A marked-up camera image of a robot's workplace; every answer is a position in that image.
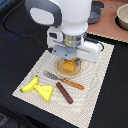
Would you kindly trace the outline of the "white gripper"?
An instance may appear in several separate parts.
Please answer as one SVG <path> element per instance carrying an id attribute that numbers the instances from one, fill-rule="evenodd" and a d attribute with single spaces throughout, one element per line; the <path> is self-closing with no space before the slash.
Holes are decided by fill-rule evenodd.
<path id="1" fill-rule="evenodd" d="M 90 62 L 98 60 L 103 45 L 97 40 L 87 38 L 84 34 L 69 36 L 60 28 L 50 27 L 47 31 L 47 45 L 52 53 L 61 58 L 72 60 L 75 57 Z"/>

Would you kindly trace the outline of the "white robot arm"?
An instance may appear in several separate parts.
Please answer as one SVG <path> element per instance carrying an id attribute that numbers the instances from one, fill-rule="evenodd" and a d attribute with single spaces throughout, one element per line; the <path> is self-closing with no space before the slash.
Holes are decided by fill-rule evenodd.
<path id="1" fill-rule="evenodd" d="M 47 45 L 52 53 L 72 60 L 98 60 L 103 45 L 86 37 L 92 0 L 25 0 L 34 22 L 49 26 Z"/>

